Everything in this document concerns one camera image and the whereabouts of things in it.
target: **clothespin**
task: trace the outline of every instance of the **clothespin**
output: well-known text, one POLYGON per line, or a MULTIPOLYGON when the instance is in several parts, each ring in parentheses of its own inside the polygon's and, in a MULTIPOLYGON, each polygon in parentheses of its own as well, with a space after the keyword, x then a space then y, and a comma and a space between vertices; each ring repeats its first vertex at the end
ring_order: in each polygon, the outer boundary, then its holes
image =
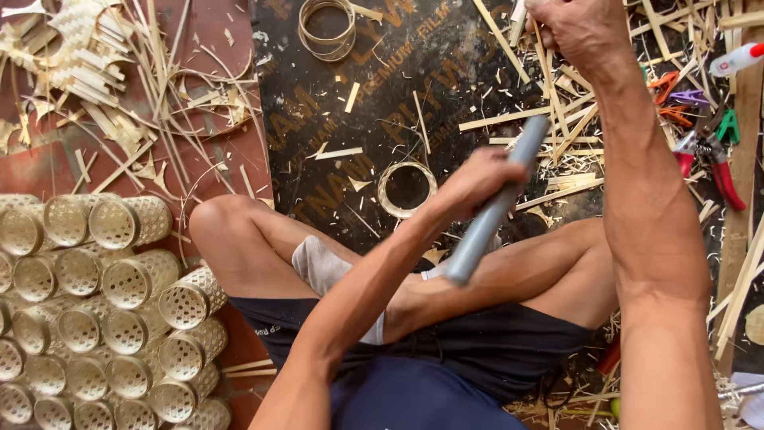
POLYGON ((647 84, 648 88, 658 88, 658 94, 656 95, 656 105, 662 105, 666 101, 666 97, 669 96, 671 90, 674 89, 674 85, 679 78, 679 71, 673 71, 664 73, 660 79, 647 84))
POLYGON ((670 97, 676 102, 687 103, 690 105, 710 104, 703 95, 703 90, 678 91, 676 93, 671 93, 670 97))
POLYGON ((670 106, 667 108, 658 109, 658 114, 668 117, 673 122, 676 122, 682 127, 692 127, 692 122, 690 122, 689 119, 686 119, 682 115, 685 109, 687 109, 687 105, 670 106))
POLYGON ((740 129, 737 128, 737 116, 735 115, 735 109, 727 109, 724 111, 724 117, 717 129, 717 137, 722 140, 724 135, 729 132, 730 143, 737 145, 740 143, 740 129))

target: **plastic bottle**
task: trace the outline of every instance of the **plastic bottle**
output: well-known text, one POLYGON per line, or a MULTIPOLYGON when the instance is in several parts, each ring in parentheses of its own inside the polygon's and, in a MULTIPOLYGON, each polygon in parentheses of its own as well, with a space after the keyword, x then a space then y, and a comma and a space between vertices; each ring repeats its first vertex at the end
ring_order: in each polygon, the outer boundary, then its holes
POLYGON ((763 56, 764 44, 751 42, 711 61, 709 71, 716 77, 725 77, 758 63, 763 56))

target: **red bottle cap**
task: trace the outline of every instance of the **red bottle cap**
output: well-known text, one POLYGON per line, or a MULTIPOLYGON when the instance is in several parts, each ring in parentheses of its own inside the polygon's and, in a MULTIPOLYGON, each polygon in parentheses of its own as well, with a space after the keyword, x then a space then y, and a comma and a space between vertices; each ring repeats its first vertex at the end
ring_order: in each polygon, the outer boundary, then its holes
POLYGON ((751 57, 761 57, 764 55, 764 44, 755 44, 751 47, 751 57))

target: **leg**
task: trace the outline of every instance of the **leg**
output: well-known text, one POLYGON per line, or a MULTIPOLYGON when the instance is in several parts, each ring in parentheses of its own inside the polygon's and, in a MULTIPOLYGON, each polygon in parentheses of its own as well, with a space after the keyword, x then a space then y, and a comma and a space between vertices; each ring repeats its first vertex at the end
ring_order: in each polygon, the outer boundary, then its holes
POLYGON ((216 197, 198 206, 190 231, 220 286, 234 297, 318 298, 291 266, 294 250, 307 236, 318 236, 347 262, 361 258, 324 233, 244 196, 216 197))
POLYGON ((617 307, 612 265, 602 220, 571 223, 487 255, 466 288, 443 277, 402 285, 386 310, 384 340, 506 302, 598 327, 617 307))

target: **green clothespin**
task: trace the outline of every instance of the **green clothespin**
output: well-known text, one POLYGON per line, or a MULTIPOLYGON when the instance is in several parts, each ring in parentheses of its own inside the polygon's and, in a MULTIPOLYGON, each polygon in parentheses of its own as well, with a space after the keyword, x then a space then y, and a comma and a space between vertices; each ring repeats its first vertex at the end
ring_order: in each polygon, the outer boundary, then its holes
POLYGON ((737 145, 740 143, 740 129, 737 128, 737 116, 735 116, 735 109, 727 109, 724 111, 724 117, 721 120, 721 124, 717 128, 717 137, 721 140, 727 132, 730 132, 730 143, 737 145))

